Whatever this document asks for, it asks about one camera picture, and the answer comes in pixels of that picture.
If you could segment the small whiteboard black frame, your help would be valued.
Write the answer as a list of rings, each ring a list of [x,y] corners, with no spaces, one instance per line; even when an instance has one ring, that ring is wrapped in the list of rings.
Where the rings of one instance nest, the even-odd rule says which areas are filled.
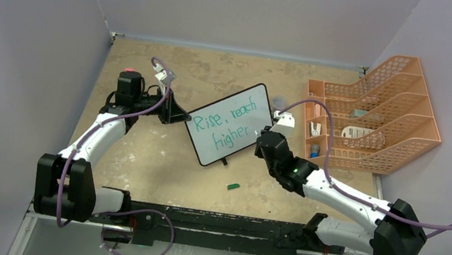
[[[267,86],[259,83],[189,112],[186,127],[200,165],[255,144],[254,131],[273,125],[268,95]]]

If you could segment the green marker cap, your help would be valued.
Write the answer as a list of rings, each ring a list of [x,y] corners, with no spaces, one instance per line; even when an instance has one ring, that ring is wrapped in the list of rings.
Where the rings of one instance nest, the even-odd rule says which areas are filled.
[[[239,188],[240,187],[240,184],[238,184],[238,183],[233,183],[233,184],[229,184],[229,185],[227,185],[227,190],[233,190],[233,189],[236,189],[236,188]]]

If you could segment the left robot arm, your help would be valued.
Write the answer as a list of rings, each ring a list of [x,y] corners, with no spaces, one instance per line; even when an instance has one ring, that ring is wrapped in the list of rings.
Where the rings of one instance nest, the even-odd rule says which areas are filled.
[[[163,124],[191,120],[177,104],[171,82],[174,76],[160,71],[156,93],[149,93],[137,71],[120,73],[116,90],[99,110],[95,122],[73,144],[58,154],[44,154],[38,160],[33,209],[55,216],[59,226],[70,221],[85,222],[104,214],[113,224],[130,220],[129,192],[95,186],[93,168],[115,142],[125,136],[140,116],[156,115]]]

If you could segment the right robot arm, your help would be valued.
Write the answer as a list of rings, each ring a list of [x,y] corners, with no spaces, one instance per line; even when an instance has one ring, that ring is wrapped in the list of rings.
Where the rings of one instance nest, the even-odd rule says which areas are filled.
[[[295,156],[283,134],[268,127],[262,130],[254,153],[266,162],[269,175],[282,188],[350,218],[343,222],[316,214],[302,234],[310,249],[336,245],[370,255],[419,255],[425,245],[427,235],[408,202],[389,203],[354,188],[343,190],[344,185],[330,180],[319,166]]]

